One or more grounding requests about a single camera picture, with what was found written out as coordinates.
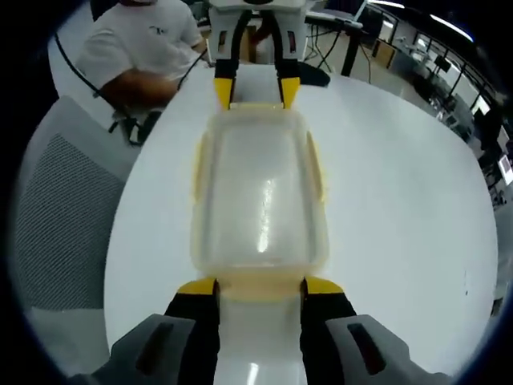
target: logo on t-shirt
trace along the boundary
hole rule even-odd
[[[155,32],[158,35],[166,34],[168,30],[165,30],[164,28],[160,28],[159,26],[150,26],[150,30]]]

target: white robot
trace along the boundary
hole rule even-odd
[[[255,13],[269,27],[281,101],[290,108],[300,85],[297,60],[305,49],[305,0],[211,0],[210,56],[216,61],[216,92],[228,110],[239,66],[242,34]]]

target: white table surface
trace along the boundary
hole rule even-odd
[[[212,78],[192,72],[123,191],[105,274],[110,347],[199,277],[189,253],[192,168],[219,108]],[[236,99],[269,90],[276,100],[273,67],[240,67]],[[339,75],[327,89],[301,87],[293,107],[326,176],[330,255],[318,275],[408,343],[421,367],[454,374],[487,324],[497,270],[490,197],[471,150],[413,104]]]

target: mesh chair back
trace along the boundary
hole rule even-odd
[[[134,149],[62,97],[22,161],[12,201],[11,276],[40,340],[69,375],[108,359],[104,270],[135,158]]]

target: translucent plastic lid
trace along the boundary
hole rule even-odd
[[[269,105],[220,112],[197,161],[192,257],[199,270],[217,278],[303,276],[324,261],[321,173],[297,112]]]

